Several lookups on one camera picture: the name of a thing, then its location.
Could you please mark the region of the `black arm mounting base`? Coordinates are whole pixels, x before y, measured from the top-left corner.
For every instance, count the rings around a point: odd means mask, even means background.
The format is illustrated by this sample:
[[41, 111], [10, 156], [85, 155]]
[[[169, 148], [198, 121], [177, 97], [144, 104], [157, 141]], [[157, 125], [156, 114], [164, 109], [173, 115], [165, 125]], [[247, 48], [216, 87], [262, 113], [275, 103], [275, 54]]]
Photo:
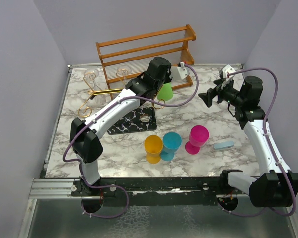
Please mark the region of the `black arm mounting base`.
[[122, 177], [101, 178], [93, 188], [82, 179], [73, 182], [71, 197], [81, 198], [92, 205], [111, 207], [211, 205], [217, 198], [236, 197], [236, 188], [223, 189], [215, 177]]

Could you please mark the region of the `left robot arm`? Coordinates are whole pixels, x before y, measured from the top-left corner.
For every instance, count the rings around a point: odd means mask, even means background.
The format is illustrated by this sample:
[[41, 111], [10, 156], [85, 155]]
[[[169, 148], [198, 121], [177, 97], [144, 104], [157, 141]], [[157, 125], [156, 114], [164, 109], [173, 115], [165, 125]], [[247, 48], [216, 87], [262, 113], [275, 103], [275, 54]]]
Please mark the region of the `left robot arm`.
[[97, 159], [103, 152], [100, 139], [107, 130], [132, 110], [144, 102], [153, 100], [164, 83], [169, 83], [171, 63], [163, 57], [154, 57], [145, 72], [129, 80], [121, 93], [108, 105], [81, 120], [75, 118], [71, 123], [70, 148], [76, 153], [85, 181], [82, 189], [93, 196], [99, 192], [100, 174]]

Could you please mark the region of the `green plastic wine glass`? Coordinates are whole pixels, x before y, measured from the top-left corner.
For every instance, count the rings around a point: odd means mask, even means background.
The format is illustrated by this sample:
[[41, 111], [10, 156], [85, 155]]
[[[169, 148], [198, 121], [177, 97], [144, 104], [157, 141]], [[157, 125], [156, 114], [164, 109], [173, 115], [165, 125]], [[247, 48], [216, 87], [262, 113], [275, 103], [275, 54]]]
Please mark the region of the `green plastic wine glass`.
[[172, 90], [172, 86], [171, 83], [166, 83], [163, 84], [162, 88], [160, 89], [160, 91], [157, 94], [157, 99], [159, 101], [169, 101], [173, 98], [173, 90]]

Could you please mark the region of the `yellow plastic wine glass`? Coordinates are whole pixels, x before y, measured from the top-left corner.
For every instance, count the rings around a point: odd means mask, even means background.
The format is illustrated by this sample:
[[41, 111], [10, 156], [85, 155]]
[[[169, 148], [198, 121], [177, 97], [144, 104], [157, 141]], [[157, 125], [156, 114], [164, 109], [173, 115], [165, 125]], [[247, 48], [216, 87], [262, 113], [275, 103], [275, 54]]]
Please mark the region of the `yellow plastic wine glass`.
[[158, 163], [163, 149], [162, 139], [157, 135], [150, 135], [145, 139], [144, 146], [147, 161], [151, 164]]

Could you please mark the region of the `pink plastic wine glass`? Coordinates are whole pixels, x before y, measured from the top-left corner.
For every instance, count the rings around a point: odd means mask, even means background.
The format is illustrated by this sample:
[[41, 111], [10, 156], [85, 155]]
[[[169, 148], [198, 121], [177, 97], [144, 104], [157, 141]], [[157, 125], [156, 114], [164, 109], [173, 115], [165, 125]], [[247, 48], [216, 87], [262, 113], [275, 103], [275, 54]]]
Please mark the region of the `pink plastic wine glass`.
[[191, 155], [195, 155], [209, 139], [209, 131], [202, 125], [192, 127], [189, 134], [189, 141], [185, 144], [185, 150]]

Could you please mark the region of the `clear short wine glass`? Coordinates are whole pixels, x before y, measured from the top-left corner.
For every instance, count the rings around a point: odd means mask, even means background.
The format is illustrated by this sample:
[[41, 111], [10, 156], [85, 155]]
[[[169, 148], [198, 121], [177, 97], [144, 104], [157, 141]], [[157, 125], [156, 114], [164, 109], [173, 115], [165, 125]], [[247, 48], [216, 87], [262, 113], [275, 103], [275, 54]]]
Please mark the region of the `clear short wine glass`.
[[117, 68], [116, 77], [123, 83], [127, 84], [127, 76], [131, 74], [132, 69], [128, 65], [122, 65]]

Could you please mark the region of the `clear tall wine glass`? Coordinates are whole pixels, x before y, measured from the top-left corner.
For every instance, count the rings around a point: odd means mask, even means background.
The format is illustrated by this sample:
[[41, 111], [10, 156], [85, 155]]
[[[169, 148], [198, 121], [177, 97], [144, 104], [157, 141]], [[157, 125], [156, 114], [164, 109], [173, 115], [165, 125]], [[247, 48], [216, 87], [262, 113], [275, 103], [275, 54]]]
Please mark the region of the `clear tall wine glass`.
[[84, 72], [83, 80], [89, 87], [89, 93], [94, 93], [96, 91], [100, 91], [101, 88], [97, 85], [97, 77], [99, 76], [99, 70], [98, 69], [87, 69]]

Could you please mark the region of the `orange wooden shelf rack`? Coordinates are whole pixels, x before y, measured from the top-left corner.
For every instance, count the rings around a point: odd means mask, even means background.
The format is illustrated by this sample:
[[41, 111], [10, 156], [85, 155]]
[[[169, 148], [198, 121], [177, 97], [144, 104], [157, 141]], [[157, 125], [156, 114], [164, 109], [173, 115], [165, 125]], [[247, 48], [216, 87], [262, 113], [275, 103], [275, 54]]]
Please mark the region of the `orange wooden shelf rack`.
[[128, 65], [132, 72], [127, 80], [144, 72], [154, 57], [163, 57], [176, 66], [180, 62], [194, 64], [189, 42], [196, 40], [196, 33], [187, 24], [176, 28], [140, 35], [97, 42], [96, 47], [108, 89], [122, 82], [116, 77], [117, 68]]

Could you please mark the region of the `blue plastic wine glass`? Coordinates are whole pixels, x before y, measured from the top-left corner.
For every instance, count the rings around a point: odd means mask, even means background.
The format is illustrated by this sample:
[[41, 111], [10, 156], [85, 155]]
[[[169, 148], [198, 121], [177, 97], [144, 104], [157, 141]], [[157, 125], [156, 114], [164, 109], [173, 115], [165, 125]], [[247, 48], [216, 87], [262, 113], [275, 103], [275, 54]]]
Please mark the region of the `blue plastic wine glass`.
[[175, 152], [179, 149], [182, 144], [181, 136], [176, 132], [168, 132], [164, 135], [163, 139], [163, 149], [160, 154], [160, 157], [164, 161], [171, 161]]

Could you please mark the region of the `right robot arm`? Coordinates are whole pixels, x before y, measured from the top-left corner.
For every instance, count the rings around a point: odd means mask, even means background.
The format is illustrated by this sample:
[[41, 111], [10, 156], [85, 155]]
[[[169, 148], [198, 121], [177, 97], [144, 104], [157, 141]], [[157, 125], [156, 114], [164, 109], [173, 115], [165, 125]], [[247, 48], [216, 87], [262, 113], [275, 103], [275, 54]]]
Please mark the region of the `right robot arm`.
[[219, 190], [229, 194], [236, 188], [249, 195], [255, 207], [290, 207], [296, 202], [298, 173], [292, 172], [282, 158], [271, 134], [267, 114], [258, 105], [263, 91], [263, 82], [255, 76], [244, 79], [240, 90], [231, 81], [223, 86], [224, 79], [214, 81], [215, 87], [199, 97], [207, 107], [217, 102], [228, 102], [235, 107], [234, 117], [248, 137], [255, 152], [260, 177], [254, 178], [241, 170], [223, 170], [218, 182]]

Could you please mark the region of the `light blue small block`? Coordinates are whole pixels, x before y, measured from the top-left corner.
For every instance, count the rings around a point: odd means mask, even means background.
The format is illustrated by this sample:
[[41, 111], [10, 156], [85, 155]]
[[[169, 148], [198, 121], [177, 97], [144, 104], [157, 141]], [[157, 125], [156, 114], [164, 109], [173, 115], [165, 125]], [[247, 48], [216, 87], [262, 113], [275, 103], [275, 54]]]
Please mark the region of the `light blue small block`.
[[225, 150], [234, 146], [234, 141], [217, 142], [213, 144], [214, 150]]

